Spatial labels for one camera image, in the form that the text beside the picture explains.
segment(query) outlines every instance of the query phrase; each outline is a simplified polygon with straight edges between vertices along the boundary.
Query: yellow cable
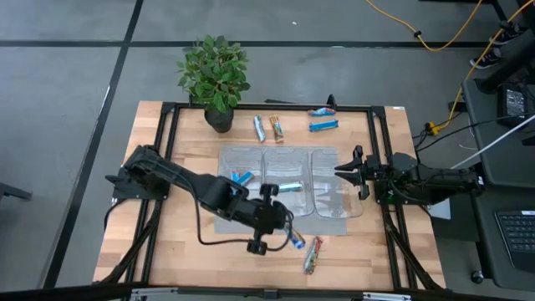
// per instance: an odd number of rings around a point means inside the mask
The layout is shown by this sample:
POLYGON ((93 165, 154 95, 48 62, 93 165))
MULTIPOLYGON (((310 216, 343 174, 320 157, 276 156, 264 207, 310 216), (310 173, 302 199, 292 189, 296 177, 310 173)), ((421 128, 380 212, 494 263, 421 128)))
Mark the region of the yellow cable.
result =
MULTIPOLYGON (((379 13, 382 13, 384 14, 386 17, 388 18, 391 18, 399 23, 402 23, 403 25, 405 25, 407 28, 409 28, 410 30, 412 30, 413 33, 416 33, 417 30, 414 29, 412 26, 410 26, 410 24, 408 24, 407 22, 401 20, 401 19, 398 19, 394 16, 392 16, 391 14, 381 10, 380 8, 378 8, 377 6, 375 6, 375 4, 373 4, 370 0, 366 0, 366 2, 371 5, 372 8, 374 8, 376 11, 378 11, 379 13)), ((471 12, 470 14, 470 17, 468 17, 468 19, 466 20, 466 22, 462 25, 461 29, 459 29, 459 31, 456 33, 455 36, 453 36, 453 38, 451 39, 450 42, 446 43, 444 46, 440 47, 440 48, 430 48, 429 46, 427 46, 427 44, 425 43, 425 41, 423 40, 423 38, 421 38, 420 35, 418 35, 418 39, 420 40, 420 42, 424 45, 424 47, 427 49, 427 50, 430 50, 430 51, 433 51, 433 52, 438 52, 438 51, 441 51, 445 48, 447 48, 448 46, 450 46, 458 37, 459 35, 465 30, 466 28, 466 25, 468 25, 468 23, 472 20, 472 18, 474 17, 474 15, 476 14, 476 11, 477 9, 479 8, 479 6, 482 4, 482 0, 479 0, 479 2, 477 3, 476 7, 474 8, 474 10, 471 12)), ((526 2, 524 5, 522 5, 507 21, 508 22, 511 22, 514 18, 517 17, 517 15, 519 13, 521 13, 525 8, 527 8, 530 4, 532 4, 533 2, 535 2, 535 0, 529 0, 528 2, 526 2)), ((500 34, 503 33, 503 29, 500 29, 495 35, 494 37, 492 37, 491 39, 491 42, 487 45, 487 47, 485 48, 485 51, 483 51, 483 54, 479 57, 479 59, 477 59, 476 63, 471 67, 470 71, 468 72, 468 74, 466 75, 465 77, 465 81, 468 80, 471 76, 471 74, 474 72, 474 69, 476 68, 476 66, 479 64, 479 62, 481 62, 481 60, 483 59, 483 57, 485 56, 485 54, 487 54, 488 50, 491 48, 491 46, 494 44, 494 41, 500 36, 500 34)), ((457 105, 457 103, 459 102, 459 99, 461 98, 461 93, 462 93, 462 88, 459 88, 459 91, 457 92, 457 96, 455 97, 455 101, 453 102, 453 106, 451 107, 451 111, 450 111, 450 116, 448 117, 448 120, 447 122, 444 124, 444 125, 440 125, 440 126, 436 126, 437 130, 440 131, 440 130, 443 130, 445 129, 449 124, 450 124, 450 120, 451 120, 451 117, 453 116, 453 112, 455 111, 455 107, 457 105)))
MULTIPOLYGON (((412 26, 410 26, 410 24, 408 24, 407 22, 401 20, 401 19, 398 19, 394 16, 392 16, 391 14, 385 12, 384 10, 381 10, 380 8, 378 8, 377 6, 375 6, 375 4, 373 4, 370 0, 366 0, 366 2, 371 5, 372 8, 375 8, 376 11, 378 11, 379 13, 382 13, 384 14, 386 17, 388 18, 391 18, 403 25, 405 25, 407 28, 409 28, 410 30, 412 30, 413 33, 417 33, 417 30, 414 29, 412 26)), ((457 33, 455 34, 455 36, 453 36, 453 38, 450 40, 450 42, 446 43, 444 46, 442 47, 439 47, 439 48, 431 48, 429 46, 427 46, 427 44, 425 43, 424 39, 421 38, 421 35, 419 34, 418 35, 418 39, 420 40, 420 42, 424 45, 424 47, 429 50, 429 51, 433 51, 433 52, 439 52, 439 51, 442 51, 446 48, 448 48, 448 46, 450 46, 453 42, 455 42, 455 40, 459 37, 459 35, 461 35, 461 33, 465 30, 466 28, 466 25, 468 25, 468 23, 472 20, 472 18, 474 18, 474 15, 476 14, 477 12, 477 9, 479 8, 479 6, 482 4, 483 0, 479 0, 479 2, 477 3, 476 7, 474 8, 473 11, 471 11, 471 14, 470 14, 470 17, 468 17, 468 19, 465 21, 464 24, 462 24, 462 27, 461 29, 459 29, 459 31, 457 31, 457 33)))
MULTIPOLYGON (((522 10, 527 8, 533 2, 535 2, 535 0, 529 0, 528 2, 526 2, 507 21, 508 22, 512 22, 512 20, 514 18, 516 18, 518 16, 518 14, 522 12, 522 10)), ((472 74, 472 72, 474 72, 474 69, 476 68, 476 66, 479 64, 479 62, 481 62, 481 60, 483 59, 485 54, 487 54, 488 50, 494 44, 494 41, 502 33, 503 33, 503 29, 500 28, 500 30, 498 30, 498 32, 494 35, 494 37, 492 37, 491 42, 487 45, 487 47, 485 48, 485 51, 483 51, 483 54, 479 57, 479 59, 477 59, 476 63, 473 66, 471 66, 470 71, 468 71, 468 74, 465 77, 465 81, 467 81, 470 78, 470 75, 472 74)), ((459 99, 461 98, 461 93, 462 93, 462 88, 459 88, 459 91, 457 92, 457 97, 455 97, 455 101, 453 102, 453 106, 451 107, 450 116, 448 117, 448 121, 444 125, 438 126, 438 130, 439 131, 445 129, 450 124, 451 117, 453 116, 453 112, 455 111, 455 106, 457 105, 457 103, 459 102, 459 99)))

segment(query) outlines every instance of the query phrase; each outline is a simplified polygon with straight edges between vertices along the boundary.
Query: black plant pot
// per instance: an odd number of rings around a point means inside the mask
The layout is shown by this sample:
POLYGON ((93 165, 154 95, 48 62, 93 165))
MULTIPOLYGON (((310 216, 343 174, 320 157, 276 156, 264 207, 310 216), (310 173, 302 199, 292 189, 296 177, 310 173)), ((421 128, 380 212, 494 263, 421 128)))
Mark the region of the black plant pot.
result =
POLYGON ((234 119, 234 109, 227 107, 225 113, 219 110, 205 110, 204 119, 211 125, 218 133, 227 133, 232 127, 232 120, 234 119))

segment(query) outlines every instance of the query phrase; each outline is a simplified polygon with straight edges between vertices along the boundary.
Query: keyboard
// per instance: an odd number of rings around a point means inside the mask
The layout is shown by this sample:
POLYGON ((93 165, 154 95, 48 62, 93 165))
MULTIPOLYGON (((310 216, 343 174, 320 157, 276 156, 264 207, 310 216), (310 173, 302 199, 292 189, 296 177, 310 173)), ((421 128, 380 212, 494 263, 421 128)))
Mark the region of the keyboard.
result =
POLYGON ((535 211, 496 212, 513 267, 535 273, 535 211))

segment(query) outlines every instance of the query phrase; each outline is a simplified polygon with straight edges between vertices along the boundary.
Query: potted plant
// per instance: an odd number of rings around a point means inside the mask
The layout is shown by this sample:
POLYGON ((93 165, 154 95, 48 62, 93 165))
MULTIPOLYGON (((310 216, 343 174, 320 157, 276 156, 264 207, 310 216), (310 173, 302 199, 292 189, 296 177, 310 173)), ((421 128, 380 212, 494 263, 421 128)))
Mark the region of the potted plant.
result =
POLYGON ((178 81, 195 104, 204 105, 204 117, 219 133, 228 132, 234 118, 233 108, 242 100, 240 92, 251 86, 244 71, 247 54, 239 43, 228 45, 225 37, 207 35, 204 42, 184 48, 186 62, 177 62, 184 74, 178 81))

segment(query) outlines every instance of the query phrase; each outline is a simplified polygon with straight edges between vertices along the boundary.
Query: gray mat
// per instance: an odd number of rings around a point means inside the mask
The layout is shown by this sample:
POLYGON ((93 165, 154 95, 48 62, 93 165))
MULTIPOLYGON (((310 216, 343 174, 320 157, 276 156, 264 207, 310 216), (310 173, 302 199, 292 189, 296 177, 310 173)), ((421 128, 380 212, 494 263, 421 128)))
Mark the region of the gray mat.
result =
MULTIPOLYGON (((228 154, 232 153, 231 151, 229 151, 232 148, 236 148, 236 146, 223 145, 222 148, 220 149, 220 157, 219 157, 220 163, 218 167, 218 174, 220 175, 230 176, 230 175, 227 175, 228 168, 229 168, 228 164, 227 163, 222 164, 222 162, 225 160, 225 157, 228 156, 228 154)), ((336 150, 334 147, 244 146, 244 148, 261 150, 263 154, 266 151, 273 150, 273 149, 278 149, 278 150, 295 149, 295 150, 306 151, 308 152, 308 172, 312 172, 310 158, 314 151, 336 150)), ((254 154, 253 156, 255 158, 252 161, 257 161, 257 154, 254 154)), ((312 197, 311 191, 306 191, 306 192, 307 192, 307 195, 312 197)), ((310 215, 307 215, 307 216, 295 217, 293 220, 293 226, 296 229, 298 229, 299 232, 305 235, 346 235, 347 234, 345 218, 321 217, 320 215, 318 215, 316 211, 312 212, 310 215)), ((221 234, 223 233, 249 234, 253 232, 253 230, 250 227, 243 226, 239 222, 229 222, 219 217, 216 217, 214 221, 214 230, 216 233, 221 233, 221 234)))

